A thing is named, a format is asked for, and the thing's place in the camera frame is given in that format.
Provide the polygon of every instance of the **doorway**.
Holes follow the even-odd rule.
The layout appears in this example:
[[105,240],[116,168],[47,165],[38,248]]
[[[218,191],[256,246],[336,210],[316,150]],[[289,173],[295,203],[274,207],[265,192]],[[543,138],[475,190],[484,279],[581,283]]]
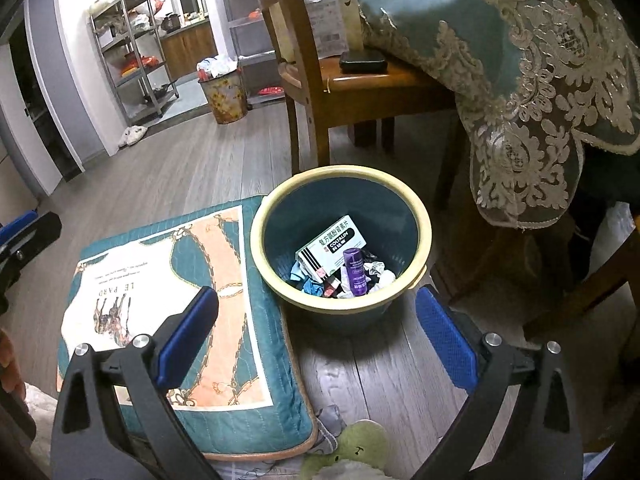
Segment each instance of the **doorway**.
[[78,176],[81,170],[60,135],[40,90],[31,61],[24,19],[21,20],[9,37],[9,47],[15,76],[25,104],[24,113],[33,122],[33,126],[40,136],[47,153],[49,153],[62,177],[68,182],[73,177]]

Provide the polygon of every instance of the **purple tube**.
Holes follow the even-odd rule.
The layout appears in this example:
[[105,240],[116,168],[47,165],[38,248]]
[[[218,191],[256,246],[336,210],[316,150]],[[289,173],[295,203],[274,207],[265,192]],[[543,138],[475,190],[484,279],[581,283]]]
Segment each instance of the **purple tube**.
[[342,254],[351,292],[354,296],[364,296],[367,293],[367,276],[364,273],[362,251],[358,248],[345,249]]

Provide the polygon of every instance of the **green plush slipper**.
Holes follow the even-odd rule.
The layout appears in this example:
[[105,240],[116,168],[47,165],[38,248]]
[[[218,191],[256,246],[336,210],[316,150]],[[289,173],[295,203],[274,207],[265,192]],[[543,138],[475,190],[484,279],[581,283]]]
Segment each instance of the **green plush slipper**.
[[385,428],[373,420],[359,420],[338,436],[338,447],[331,455],[307,455],[300,469],[300,480],[311,480],[323,467],[353,460],[384,470],[389,452]]

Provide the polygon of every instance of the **trash can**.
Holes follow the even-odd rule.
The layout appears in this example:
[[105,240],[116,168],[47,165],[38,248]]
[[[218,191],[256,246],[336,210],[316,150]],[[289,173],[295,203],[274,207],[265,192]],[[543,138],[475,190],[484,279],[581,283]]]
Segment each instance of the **trash can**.
[[233,123],[246,115],[246,94],[238,70],[199,83],[218,124]]
[[[348,300],[288,285],[296,251],[344,215],[397,279]],[[307,310],[316,325],[344,335],[378,320],[394,298],[416,286],[430,249],[431,221],[418,196],[395,177],[362,166],[317,168],[284,181],[262,201],[251,228],[254,263],[269,287]]]

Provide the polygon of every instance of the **lace tablecloth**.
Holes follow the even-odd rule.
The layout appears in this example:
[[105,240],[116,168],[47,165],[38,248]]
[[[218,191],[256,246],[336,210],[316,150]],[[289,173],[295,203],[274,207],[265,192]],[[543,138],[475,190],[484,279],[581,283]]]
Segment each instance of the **lace tablecloth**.
[[638,48],[610,0],[359,0],[365,43],[456,92],[470,186],[491,224],[564,213],[583,142],[631,155]]

